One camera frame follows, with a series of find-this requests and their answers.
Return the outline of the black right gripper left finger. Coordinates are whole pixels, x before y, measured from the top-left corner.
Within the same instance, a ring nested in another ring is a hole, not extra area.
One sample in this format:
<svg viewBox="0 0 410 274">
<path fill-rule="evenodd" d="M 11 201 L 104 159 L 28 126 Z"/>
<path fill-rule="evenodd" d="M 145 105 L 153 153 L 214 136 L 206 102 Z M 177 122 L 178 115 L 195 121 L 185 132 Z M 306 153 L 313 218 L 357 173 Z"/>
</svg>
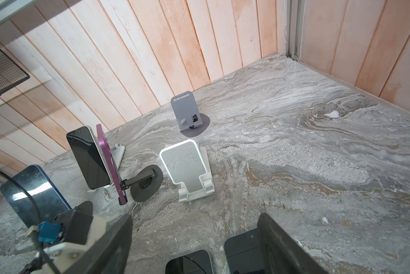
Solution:
<svg viewBox="0 0 410 274">
<path fill-rule="evenodd" d="M 65 274 L 122 274 L 132 243 L 133 221 L 121 216 Z"/>
</svg>

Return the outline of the black phone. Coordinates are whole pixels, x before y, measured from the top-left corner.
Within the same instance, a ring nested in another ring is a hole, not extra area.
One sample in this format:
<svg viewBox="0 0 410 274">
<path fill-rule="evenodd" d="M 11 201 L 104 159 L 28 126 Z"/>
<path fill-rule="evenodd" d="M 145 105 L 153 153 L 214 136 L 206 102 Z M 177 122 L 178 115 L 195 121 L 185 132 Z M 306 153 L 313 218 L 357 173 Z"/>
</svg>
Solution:
<svg viewBox="0 0 410 274">
<path fill-rule="evenodd" d="M 257 228 L 227 239 L 224 252 L 231 274 L 265 274 Z"/>
</svg>

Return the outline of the blue-edged phone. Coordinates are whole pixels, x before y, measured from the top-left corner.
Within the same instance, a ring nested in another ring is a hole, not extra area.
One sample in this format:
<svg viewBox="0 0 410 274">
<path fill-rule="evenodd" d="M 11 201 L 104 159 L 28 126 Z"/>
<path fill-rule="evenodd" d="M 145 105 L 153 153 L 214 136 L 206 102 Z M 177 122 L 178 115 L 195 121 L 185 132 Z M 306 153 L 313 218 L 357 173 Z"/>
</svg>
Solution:
<svg viewBox="0 0 410 274">
<path fill-rule="evenodd" d="M 36 202 L 41 221 L 52 222 L 57 215 L 71 210 L 69 203 L 40 166 L 26 167 L 13 180 Z M 0 192 L 26 227 L 39 224 L 32 203 L 22 190 L 7 181 L 0 186 Z"/>
</svg>

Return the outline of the pink-edged phone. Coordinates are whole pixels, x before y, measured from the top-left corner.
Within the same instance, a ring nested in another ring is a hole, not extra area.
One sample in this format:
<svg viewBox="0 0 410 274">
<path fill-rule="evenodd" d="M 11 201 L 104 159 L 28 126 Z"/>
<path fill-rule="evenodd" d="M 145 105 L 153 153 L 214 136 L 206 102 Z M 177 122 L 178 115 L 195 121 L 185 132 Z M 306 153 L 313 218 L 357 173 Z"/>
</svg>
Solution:
<svg viewBox="0 0 410 274">
<path fill-rule="evenodd" d="M 118 175 L 117 173 L 117 167 L 112 158 L 111 148 L 104 135 L 101 124 L 96 125 L 96 132 L 97 132 L 99 147 L 101 148 L 101 155 L 103 155 L 104 161 L 106 162 L 107 173 L 111 178 L 111 182 L 114 183 L 115 189 L 119 196 L 119 204 L 123 206 L 128 202 L 127 195 L 126 195 L 125 190 L 122 187 L 122 179 L 120 175 Z"/>
</svg>

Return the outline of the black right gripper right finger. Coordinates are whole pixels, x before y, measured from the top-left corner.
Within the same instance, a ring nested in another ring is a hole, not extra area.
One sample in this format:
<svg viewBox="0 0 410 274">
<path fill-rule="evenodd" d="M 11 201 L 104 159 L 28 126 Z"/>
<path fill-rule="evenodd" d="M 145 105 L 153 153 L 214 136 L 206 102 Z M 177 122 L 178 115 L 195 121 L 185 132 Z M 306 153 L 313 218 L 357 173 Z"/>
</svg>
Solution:
<svg viewBox="0 0 410 274">
<path fill-rule="evenodd" d="M 267 213 L 261 213 L 257 229 L 265 273 L 325 274 L 327 272 Z"/>
</svg>

